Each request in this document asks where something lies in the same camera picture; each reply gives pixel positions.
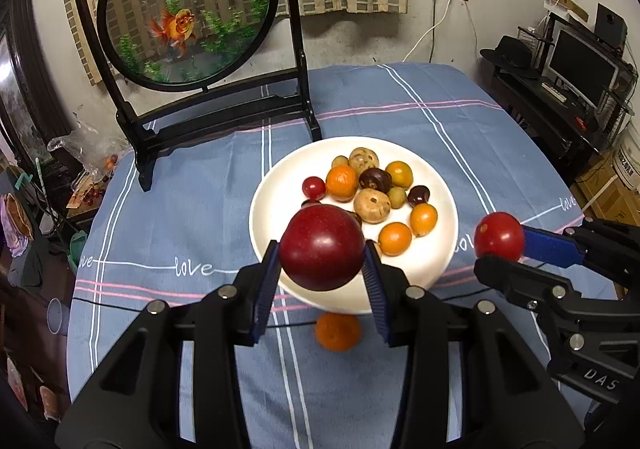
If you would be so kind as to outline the dark framed picture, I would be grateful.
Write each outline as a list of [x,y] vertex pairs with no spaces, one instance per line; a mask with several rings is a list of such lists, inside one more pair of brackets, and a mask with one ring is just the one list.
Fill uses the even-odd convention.
[[1,0],[1,134],[22,168],[54,162],[71,168],[68,152],[47,149],[72,131],[55,91],[38,36],[32,0]]

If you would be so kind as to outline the tan spotted fruit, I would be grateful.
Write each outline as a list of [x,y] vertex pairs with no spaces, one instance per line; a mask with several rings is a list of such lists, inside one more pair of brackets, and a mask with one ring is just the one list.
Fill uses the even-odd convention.
[[376,153],[366,147],[358,147],[349,154],[348,164],[360,176],[367,169],[378,168],[380,161]]

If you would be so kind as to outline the orange tangerine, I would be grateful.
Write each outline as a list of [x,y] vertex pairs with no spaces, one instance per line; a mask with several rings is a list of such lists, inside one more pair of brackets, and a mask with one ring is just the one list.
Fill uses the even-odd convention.
[[360,343],[362,329],[357,316],[322,313],[314,326],[314,336],[328,351],[344,353]]
[[335,201],[352,201],[358,187],[357,172],[348,164],[336,165],[326,175],[326,193]]

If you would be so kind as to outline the white round plate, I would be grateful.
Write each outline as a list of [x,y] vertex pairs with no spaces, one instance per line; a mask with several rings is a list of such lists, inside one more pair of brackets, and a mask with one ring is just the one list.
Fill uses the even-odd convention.
[[[423,206],[393,209],[384,187],[363,187],[339,154],[371,152],[378,176],[430,191]],[[393,176],[393,170],[400,174]],[[283,289],[332,313],[361,315],[371,307],[361,266],[364,245],[427,289],[447,268],[458,240],[456,203],[445,180],[414,152],[369,137],[334,137],[300,147],[280,160],[250,205],[250,241],[256,255],[280,244]]]

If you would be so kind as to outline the small red cherry tomato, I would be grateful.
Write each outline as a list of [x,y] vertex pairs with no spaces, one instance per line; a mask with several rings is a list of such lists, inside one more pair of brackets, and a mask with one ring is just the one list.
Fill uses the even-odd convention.
[[302,190],[308,200],[320,201],[326,195],[326,183],[318,176],[310,176],[304,179]]

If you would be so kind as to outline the brown mangosteen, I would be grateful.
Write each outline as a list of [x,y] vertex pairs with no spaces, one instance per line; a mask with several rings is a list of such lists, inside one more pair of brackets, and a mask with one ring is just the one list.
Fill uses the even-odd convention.
[[387,194],[393,186],[393,178],[389,172],[369,168],[359,175],[359,185],[362,189],[373,189]]

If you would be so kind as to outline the blue striped tablecloth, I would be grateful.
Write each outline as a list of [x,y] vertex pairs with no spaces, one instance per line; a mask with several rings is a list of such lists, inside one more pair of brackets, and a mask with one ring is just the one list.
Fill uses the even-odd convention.
[[[460,235],[435,293],[471,305],[473,232],[503,211],[560,231],[582,211],[546,157],[461,71],[444,65],[330,67],[310,76],[322,133],[389,140],[419,154],[456,201]],[[250,201],[280,159],[306,145],[305,123],[262,124],[160,158],[143,191],[132,157],[120,161],[82,251],[67,334],[67,380],[80,392],[132,318],[152,299],[180,305],[231,281],[256,257]],[[291,293],[274,303],[267,333],[238,353],[256,448],[385,448],[406,353],[388,348],[370,318],[361,342],[332,353],[314,338],[314,309]]]

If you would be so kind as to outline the large dark red plum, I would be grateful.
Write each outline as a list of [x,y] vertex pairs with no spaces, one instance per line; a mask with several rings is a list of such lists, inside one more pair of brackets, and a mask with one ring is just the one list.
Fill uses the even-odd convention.
[[363,265],[366,240],[352,213],[329,204],[308,204],[288,223],[279,247],[286,276],[309,291],[344,287]]

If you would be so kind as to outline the yellow spotted loquat fruit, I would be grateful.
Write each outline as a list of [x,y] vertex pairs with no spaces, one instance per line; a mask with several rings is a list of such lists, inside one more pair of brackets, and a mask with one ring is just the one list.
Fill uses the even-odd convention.
[[354,212],[368,224],[385,222],[391,209],[390,198],[375,189],[361,189],[354,199]]

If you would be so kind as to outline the computer monitor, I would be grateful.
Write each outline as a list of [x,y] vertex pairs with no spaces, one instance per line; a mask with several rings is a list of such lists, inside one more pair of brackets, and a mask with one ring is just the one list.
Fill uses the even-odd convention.
[[592,108],[599,107],[620,74],[614,59],[566,24],[553,35],[546,69]]

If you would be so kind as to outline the small dark red plum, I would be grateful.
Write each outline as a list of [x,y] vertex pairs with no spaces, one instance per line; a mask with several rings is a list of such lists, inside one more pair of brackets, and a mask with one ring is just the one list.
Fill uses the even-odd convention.
[[416,185],[413,186],[407,195],[407,202],[415,208],[419,204],[427,203],[431,198],[431,190],[430,188],[424,185]]

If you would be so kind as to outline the goldfish round screen stand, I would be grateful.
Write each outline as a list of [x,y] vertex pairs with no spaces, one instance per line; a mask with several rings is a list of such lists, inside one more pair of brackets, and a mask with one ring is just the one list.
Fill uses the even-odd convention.
[[74,1],[143,190],[159,157],[246,125],[321,138],[298,0]]

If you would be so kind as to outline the smooth orange fruit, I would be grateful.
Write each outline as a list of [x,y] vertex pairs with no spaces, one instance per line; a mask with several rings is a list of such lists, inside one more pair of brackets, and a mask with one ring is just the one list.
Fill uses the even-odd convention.
[[404,223],[385,225],[378,233],[378,245],[383,254],[391,257],[404,254],[412,242],[411,229]]

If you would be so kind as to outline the clear plastic bag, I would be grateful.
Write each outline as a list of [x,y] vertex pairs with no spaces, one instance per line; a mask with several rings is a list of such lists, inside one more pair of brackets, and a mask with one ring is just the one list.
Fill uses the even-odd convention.
[[118,134],[101,133],[91,125],[77,121],[70,134],[52,138],[47,149],[49,152],[64,149],[97,182],[113,173],[120,158],[129,151],[129,143]]

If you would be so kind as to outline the small olive green fruit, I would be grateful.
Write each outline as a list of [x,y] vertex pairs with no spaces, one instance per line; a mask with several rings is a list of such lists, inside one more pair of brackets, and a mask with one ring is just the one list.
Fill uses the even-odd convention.
[[388,198],[390,199],[390,206],[394,210],[402,208],[407,201],[407,194],[404,188],[394,186],[388,191]]

